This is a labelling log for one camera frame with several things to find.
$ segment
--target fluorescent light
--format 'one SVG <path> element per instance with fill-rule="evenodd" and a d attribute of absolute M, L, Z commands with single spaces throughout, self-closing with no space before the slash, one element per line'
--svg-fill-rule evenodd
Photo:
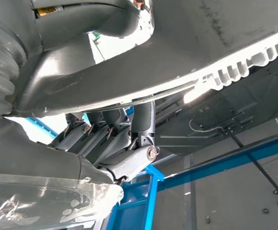
<path fill-rule="evenodd" d="M 192 102 L 202 94 L 206 93 L 207 91 L 208 91 L 209 88 L 208 87 L 198 87 L 198 88 L 194 88 L 190 92 L 187 92 L 187 94 L 185 94 L 184 96 L 184 103 L 187 104 L 189 102 Z"/>

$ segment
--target metal bar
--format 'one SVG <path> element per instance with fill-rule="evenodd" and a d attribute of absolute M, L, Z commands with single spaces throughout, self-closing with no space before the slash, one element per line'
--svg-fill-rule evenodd
<path fill-rule="evenodd" d="M 259 164 L 256 159 L 255 159 L 252 155 L 248 154 L 248 157 L 250 158 L 253 164 L 255 164 L 259 171 L 261 171 L 264 177 L 266 177 L 272 186 L 273 186 L 278 192 L 278 185 L 273 181 L 269 174 L 266 172 L 261 164 Z"/>
<path fill-rule="evenodd" d="M 156 169 L 153 165 L 148 165 L 146 167 L 146 171 L 150 175 L 154 175 L 159 179 L 160 181 L 164 181 L 165 175 L 163 175 L 161 171 Z"/>
<path fill-rule="evenodd" d="M 236 136 L 231 135 L 231 137 L 240 148 L 244 147 L 244 145 Z M 256 159 L 255 159 L 251 153 L 247 154 L 247 156 L 250 158 L 250 160 L 254 165 L 255 165 L 259 171 L 261 171 L 261 173 L 262 173 L 264 177 L 266 177 L 270 184 L 272 184 L 272 186 L 273 186 L 278 192 L 278 185 L 275 181 L 273 181 L 273 179 L 272 179 L 269 174 L 267 174 L 266 170 L 264 170 L 261 164 L 259 164 Z"/>
<path fill-rule="evenodd" d="M 278 135 L 212 158 L 171 177 L 165 178 L 163 182 L 159 183 L 158 191 L 248 164 L 251 162 L 248 157 L 248 154 L 252 155 L 255 160 L 278 154 Z"/>
<path fill-rule="evenodd" d="M 123 209 L 126 209 L 126 208 L 144 205 L 146 203 L 147 203 L 147 199 L 144 198 L 144 199 L 138 200 L 138 201 L 135 201 L 135 202 L 128 202 L 128 203 L 125 203 L 125 204 L 121 204 L 120 206 L 118 207 L 118 209 L 119 210 L 123 210 Z"/>
<path fill-rule="evenodd" d="M 33 124 L 34 126 L 36 126 L 38 128 L 41 128 L 41 130 L 43 130 L 46 134 L 49 135 L 50 137 L 55 138 L 58 135 L 55 131 L 52 130 L 51 128 L 50 128 L 47 125 L 45 125 L 45 123 L 42 122 L 41 120 L 39 120 L 38 118 L 28 117 L 28 118 L 27 118 L 27 120 L 32 123 L 32 124 Z"/>
<path fill-rule="evenodd" d="M 151 175 L 149 185 L 149 192 L 147 200 L 146 211 L 144 219 L 146 220 L 145 225 L 142 228 L 143 230 L 151 230 L 153 224 L 153 217 L 154 215 L 155 203 L 156 202 L 158 178 Z"/>

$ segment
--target blue steel beam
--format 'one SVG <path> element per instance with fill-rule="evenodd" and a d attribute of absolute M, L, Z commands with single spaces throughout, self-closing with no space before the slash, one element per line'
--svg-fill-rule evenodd
<path fill-rule="evenodd" d="M 215 157 L 174 176 L 166 177 L 164 181 L 159 183 L 158 191 L 251 163 L 251 160 L 248 155 L 258 161 L 276 154 L 278 154 L 278 135 Z"/>
<path fill-rule="evenodd" d="M 27 118 L 27 120 L 32 123 L 32 124 L 33 124 L 34 126 L 40 128 L 43 132 L 49 135 L 50 137 L 55 138 L 58 135 L 55 131 L 52 130 L 51 128 L 50 128 L 47 125 L 45 125 L 45 123 L 42 122 L 41 120 L 39 120 L 38 118 L 29 117 L 29 118 Z"/>
<path fill-rule="evenodd" d="M 156 202 L 158 178 L 155 175 L 151 175 L 150 180 L 149 192 L 147 200 L 147 206 L 144 219 L 146 220 L 143 230 L 151 230 L 153 217 L 154 215 L 155 203 Z"/>

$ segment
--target gray metal panel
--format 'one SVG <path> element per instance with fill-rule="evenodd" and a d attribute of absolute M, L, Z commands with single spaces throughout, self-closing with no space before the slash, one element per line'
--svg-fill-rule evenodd
<path fill-rule="evenodd" d="M 276 121 L 245 131 L 244 143 L 252 139 L 263 139 L 267 134 L 278 133 Z M 206 151 L 193 153 L 195 164 L 226 152 L 228 146 L 214 145 Z M 187 157 L 171 165 L 157 167 L 170 175 L 184 168 Z M 278 183 L 278 155 L 260 160 L 267 172 Z M 196 181 L 196 223 L 199 230 L 274 230 L 278 229 L 278 196 L 273 188 L 253 164 L 224 171 Z M 191 229 L 187 220 L 191 200 L 185 195 L 184 186 L 178 186 L 157 194 L 153 230 Z M 263 209 L 268 208 L 269 214 Z M 210 224 L 206 217 L 210 217 Z"/>
<path fill-rule="evenodd" d="M 247 132 L 242 132 L 278 117 L 278 59 L 261 69 L 253 69 L 248 77 L 230 87 L 208 92 L 190 104 L 177 100 L 171 103 L 181 104 L 182 110 L 177 112 L 168 107 L 168 113 L 172 114 L 156 125 L 157 145 L 176 154 L 189 154 L 229 138 L 231 134 L 237 135 L 243 144 L 255 142 L 258 140 L 255 135 L 248 139 Z M 162 116 L 162 111 L 156 114 L 156 118 L 159 116 Z M 189 126 L 192 119 L 191 126 L 196 130 L 217 126 L 227 130 L 195 132 Z M 274 120 L 271 123 L 270 128 L 277 127 Z M 264 137 L 275 134 L 274 129 L 270 128 L 264 132 Z"/>
<path fill-rule="evenodd" d="M 260 7 L 264 13 L 258 17 Z M 42 115 L 45 107 L 49 115 L 99 108 L 112 104 L 111 99 L 151 89 L 141 93 L 147 96 L 159 92 L 161 83 L 208 66 L 278 31 L 275 0 L 155 0 L 153 14 L 155 30 L 149 41 L 67 78 L 45 83 L 32 97 L 27 113 Z M 128 87 L 116 90 L 123 82 Z M 64 89 L 65 85 L 71 86 Z M 90 85 L 100 88 L 85 91 Z M 48 91 L 58 92 L 49 97 L 45 93 Z M 59 102 L 73 92 L 76 94 Z"/>
<path fill-rule="evenodd" d="M 14 104 L 14 110 L 20 114 L 20 110 L 28 106 L 31 96 L 37 91 L 39 85 L 44 82 L 57 81 L 59 78 L 94 64 L 88 35 L 82 34 L 64 46 L 29 59 L 25 66 L 20 69 L 18 79 L 14 81 L 16 88 L 15 93 L 8 100 L 13 102 L 17 99 L 16 104 Z M 51 92 L 45 93 L 49 96 L 51 94 Z M 28 116 L 40 117 L 33 112 Z"/>

